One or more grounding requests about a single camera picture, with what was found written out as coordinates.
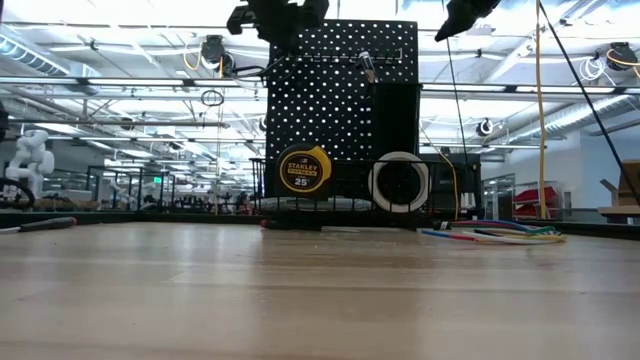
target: blue wire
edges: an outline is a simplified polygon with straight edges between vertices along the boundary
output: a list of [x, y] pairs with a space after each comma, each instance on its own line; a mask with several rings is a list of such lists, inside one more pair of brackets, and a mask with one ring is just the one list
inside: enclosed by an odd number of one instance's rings
[[441, 232], [424, 230], [424, 229], [420, 230], [420, 231], [425, 235], [431, 235], [431, 236], [437, 236], [437, 237], [443, 237], [443, 238], [451, 239], [451, 237], [449, 235], [441, 233]]

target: stanley logo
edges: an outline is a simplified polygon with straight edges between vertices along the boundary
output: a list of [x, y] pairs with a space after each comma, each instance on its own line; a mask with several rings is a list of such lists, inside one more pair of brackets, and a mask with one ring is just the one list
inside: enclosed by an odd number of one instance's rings
[[287, 168], [288, 174], [318, 176], [318, 166], [309, 164], [289, 163]]

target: wooden table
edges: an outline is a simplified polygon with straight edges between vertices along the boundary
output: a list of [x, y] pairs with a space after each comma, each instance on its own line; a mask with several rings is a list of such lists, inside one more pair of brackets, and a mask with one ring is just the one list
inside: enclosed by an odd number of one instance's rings
[[0, 237], [0, 359], [637, 359], [640, 242], [128, 223]]

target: yellow tape measure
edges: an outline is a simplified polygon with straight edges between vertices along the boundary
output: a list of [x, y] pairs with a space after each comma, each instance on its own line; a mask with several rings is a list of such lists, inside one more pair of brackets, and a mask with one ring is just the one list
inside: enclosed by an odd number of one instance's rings
[[289, 191], [312, 195], [331, 178], [331, 159], [320, 146], [293, 145], [280, 155], [278, 175]]

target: white tape roll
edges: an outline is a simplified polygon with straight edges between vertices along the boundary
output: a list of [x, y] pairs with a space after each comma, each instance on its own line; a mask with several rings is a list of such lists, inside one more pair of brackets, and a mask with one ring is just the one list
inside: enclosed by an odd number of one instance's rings
[[[422, 161], [419, 157], [404, 151], [394, 151], [388, 154], [385, 154], [380, 158], [382, 161], [393, 161], [393, 160], [405, 160], [405, 161]], [[378, 186], [378, 175], [380, 174], [380, 170], [387, 165], [388, 163], [375, 163], [373, 165], [373, 170], [369, 172], [369, 180], [367, 182], [369, 186], [369, 192], [373, 196], [373, 201], [378, 204], [384, 210], [389, 211], [391, 208], [391, 212], [394, 213], [407, 213], [409, 209], [411, 211], [417, 210], [420, 206], [424, 205], [424, 203], [429, 198], [429, 168], [424, 163], [413, 163], [411, 166], [418, 172], [420, 176], [420, 192], [418, 196], [411, 202], [411, 204], [392, 204], [387, 198], [385, 198], [380, 192], [380, 188]]]

